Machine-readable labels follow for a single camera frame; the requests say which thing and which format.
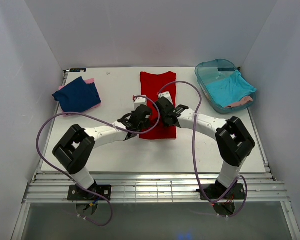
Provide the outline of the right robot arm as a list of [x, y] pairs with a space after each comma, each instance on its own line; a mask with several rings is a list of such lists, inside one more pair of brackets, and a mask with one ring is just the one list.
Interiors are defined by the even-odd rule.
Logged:
[[197, 113], [188, 106], [175, 107], [171, 101], [162, 96], [154, 104], [165, 127], [178, 127], [192, 130], [192, 157], [194, 172], [199, 177], [195, 154], [196, 133], [203, 134], [215, 140], [219, 154], [223, 159], [222, 167], [214, 184], [203, 187], [199, 182], [202, 196], [210, 200], [224, 198], [237, 184], [240, 170], [246, 158], [256, 146], [251, 134], [238, 117], [230, 119], [214, 118]]

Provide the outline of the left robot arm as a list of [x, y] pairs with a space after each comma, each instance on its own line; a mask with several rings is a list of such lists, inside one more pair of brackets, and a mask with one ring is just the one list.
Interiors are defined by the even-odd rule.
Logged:
[[76, 183], [93, 192], [97, 186], [86, 164], [93, 149], [124, 142], [150, 127], [152, 109], [144, 104], [124, 115], [111, 126], [83, 128], [72, 125], [54, 147], [52, 154]]

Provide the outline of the teal plastic bin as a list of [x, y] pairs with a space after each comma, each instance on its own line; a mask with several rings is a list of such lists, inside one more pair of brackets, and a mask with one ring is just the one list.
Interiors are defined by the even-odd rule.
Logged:
[[219, 114], [232, 114], [234, 112], [245, 110], [251, 107], [256, 100], [256, 93], [253, 93], [251, 95], [253, 102], [247, 103], [246, 105], [239, 107], [223, 108], [217, 105], [212, 99], [210, 93], [206, 88], [207, 84], [216, 82], [218, 80], [223, 80], [232, 75], [236, 70], [239, 71], [239, 69], [231, 61], [226, 59], [216, 59], [208, 62], [203, 62], [195, 67], [194, 72], [197, 77], [197, 82], [200, 88], [202, 89], [209, 104]]

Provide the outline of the turquoise t shirt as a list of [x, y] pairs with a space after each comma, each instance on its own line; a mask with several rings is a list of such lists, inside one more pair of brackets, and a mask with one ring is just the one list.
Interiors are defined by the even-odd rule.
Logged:
[[207, 84], [206, 88], [214, 102], [222, 108], [226, 108], [226, 106], [238, 102], [246, 96], [251, 97], [257, 91], [242, 77], [238, 70], [224, 79]]

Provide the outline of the salmon pink t shirt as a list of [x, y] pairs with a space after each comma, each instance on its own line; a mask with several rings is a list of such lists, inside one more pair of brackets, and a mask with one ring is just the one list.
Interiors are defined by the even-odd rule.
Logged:
[[226, 106], [226, 108], [227, 109], [236, 108], [236, 107], [240, 107], [240, 106], [246, 105], [251, 102], [253, 102], [253, 99], [250, 96], [245, 96], [240, 101], [231, 103], [230, 105]]

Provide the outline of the blue label sticker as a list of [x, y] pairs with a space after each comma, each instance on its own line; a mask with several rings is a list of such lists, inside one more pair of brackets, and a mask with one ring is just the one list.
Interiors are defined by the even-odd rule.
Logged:
[[71, 68], [69, 70], [70, 73], [85, 73], [86, 71], [86, 68]]

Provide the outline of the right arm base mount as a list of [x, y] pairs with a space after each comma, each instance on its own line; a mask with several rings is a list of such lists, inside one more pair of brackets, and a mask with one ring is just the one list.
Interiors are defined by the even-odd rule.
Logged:
[[[217, 200], [225, 191], [226, 187], [219, 184], [204, 185], [204, 192], [211, 200]], [[243, 200], [245, 198], [244, 186], [241, 183], [236, 183], [230, 191], [222, 198], [223, 200]]]

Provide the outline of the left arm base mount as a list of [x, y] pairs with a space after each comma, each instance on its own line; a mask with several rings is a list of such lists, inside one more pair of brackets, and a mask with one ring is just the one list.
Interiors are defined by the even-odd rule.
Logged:
[[[107, 184], [93, 185], [90, 189], [91, 192], [97, 193], [106, 199], [111, 199], [112, 186]], [[77, 185], [70, 185], [67, 194], [68, 201], [94, 201], [99, 197], [82, 190]]]

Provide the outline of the aluminium rail frame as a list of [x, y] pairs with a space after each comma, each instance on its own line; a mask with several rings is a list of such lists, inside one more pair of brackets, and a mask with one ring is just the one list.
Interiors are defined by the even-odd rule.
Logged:
[[300, 240], [286, 186], [271, 172], [258, 132], [264, 173], [245, 172], [247, 200], [235, 217], [217, 215], [200, 199], [193, 173], [97, 173], [112, 186], [114, 216], [99, 227], [79, 219], [66, 200], [70, 181], [37, 173], [26, 189], [14, 240]]

